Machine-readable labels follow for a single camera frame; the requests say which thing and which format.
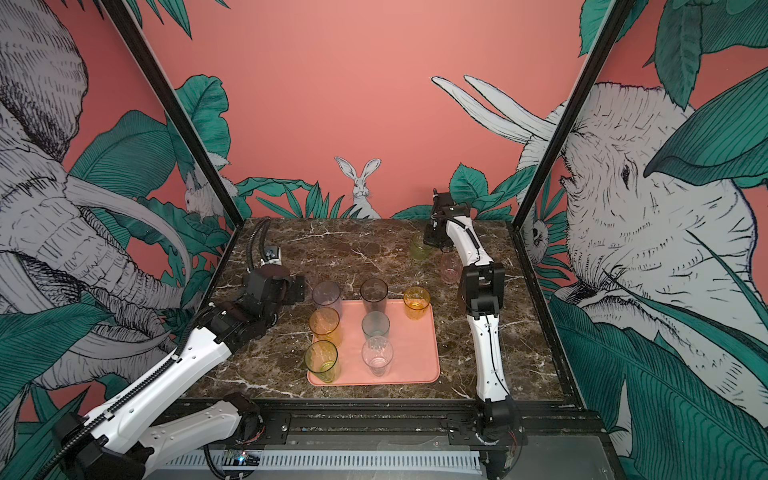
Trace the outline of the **short yellow glass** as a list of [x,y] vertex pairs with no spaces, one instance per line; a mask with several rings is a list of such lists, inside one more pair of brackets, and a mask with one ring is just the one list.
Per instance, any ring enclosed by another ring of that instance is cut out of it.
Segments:
[[411,320],[419,320],[426,315],[431,304],[429,291],[421,286],[412,286],[403,294],[405,313]]

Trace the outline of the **pink clear glass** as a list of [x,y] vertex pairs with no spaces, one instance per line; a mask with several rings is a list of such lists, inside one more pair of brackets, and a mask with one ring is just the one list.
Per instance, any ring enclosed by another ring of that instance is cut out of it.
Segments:
[[444,253],[439,260],[439,274],[442,281],[448,285],[458,284],[463,267],[463,262],[457,253]]

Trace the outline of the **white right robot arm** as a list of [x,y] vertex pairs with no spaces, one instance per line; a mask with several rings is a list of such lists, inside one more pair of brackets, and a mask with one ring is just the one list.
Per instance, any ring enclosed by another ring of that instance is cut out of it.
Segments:
[[424,243],[444,251],[454,248],[462,262],[458,299],[475,353],[478,438],[490,445],[507,440],[522,443],[524,430],[506,382],[500,347],[505,268],[484,249],[469,206],[456,203],[448,192],[432,194]]

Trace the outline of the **tall yellow glass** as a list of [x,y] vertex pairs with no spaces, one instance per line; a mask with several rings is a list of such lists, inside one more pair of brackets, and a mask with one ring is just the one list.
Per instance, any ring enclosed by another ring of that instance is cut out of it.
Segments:
[[343,340],[340,316],[331,307],[316,309],[310,316],[309,328],[315,341],[329,341],[339,347]]

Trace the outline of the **green glass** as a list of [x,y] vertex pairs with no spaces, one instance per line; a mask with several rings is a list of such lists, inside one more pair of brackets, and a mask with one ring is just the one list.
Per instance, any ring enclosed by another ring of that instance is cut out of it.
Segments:
[[313,342],[305,351],[304,365],[315,379],[334,383],[340,373],[339,352],[336,345],[328,340]]
[[409,246],[410,258],[417,262],[427,260],[432,254],[432,248],[424,243],[424,236],[417,232],[411,239]]

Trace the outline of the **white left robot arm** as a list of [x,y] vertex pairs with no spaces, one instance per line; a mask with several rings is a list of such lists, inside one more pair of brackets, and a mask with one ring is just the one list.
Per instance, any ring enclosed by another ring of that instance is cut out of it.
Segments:
[[197,380],[250,341],[262,338],[283,306],[304,299],[305,279],[267,247],[270,219],[257,221],[246,247],[247,273],[233,301],[211,302],[189,321],[176,348],[120,394],[86,416],[68,413],[54,426],[56,449],[36,473],[61,471],[69,479],[142,479],[159,448],[143,434]]

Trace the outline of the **clear colourless glass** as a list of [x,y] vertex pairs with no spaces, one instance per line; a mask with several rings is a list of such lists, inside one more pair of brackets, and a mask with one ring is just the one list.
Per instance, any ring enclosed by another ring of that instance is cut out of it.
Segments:
[[374,376],[384,376],[394,358],[394,347],[385,336],[372,336],[362,346],[361,356]]

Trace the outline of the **clear blue tall glass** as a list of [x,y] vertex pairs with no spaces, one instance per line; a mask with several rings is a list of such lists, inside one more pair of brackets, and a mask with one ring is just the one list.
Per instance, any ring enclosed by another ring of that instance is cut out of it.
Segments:
[[330,280],[318,283],[312,290],[312,301],[317,308],[331,308],[342,316],[342,290],[338,283]]

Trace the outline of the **dark smoky glass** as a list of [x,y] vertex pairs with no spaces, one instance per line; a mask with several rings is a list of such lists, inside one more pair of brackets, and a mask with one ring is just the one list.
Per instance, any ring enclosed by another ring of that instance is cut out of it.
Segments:
[[359,289],[365,310],[384,313],[388,299],[388,284],[380,278],[365,280]]

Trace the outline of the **frosted teal glass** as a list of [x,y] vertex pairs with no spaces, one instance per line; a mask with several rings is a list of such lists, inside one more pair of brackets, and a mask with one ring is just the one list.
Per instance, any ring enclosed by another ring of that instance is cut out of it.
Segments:
[[390,326],[389,317],[381,311],[371,311],[361,321],[361,329],[366,339],[378,336],[387,337]]

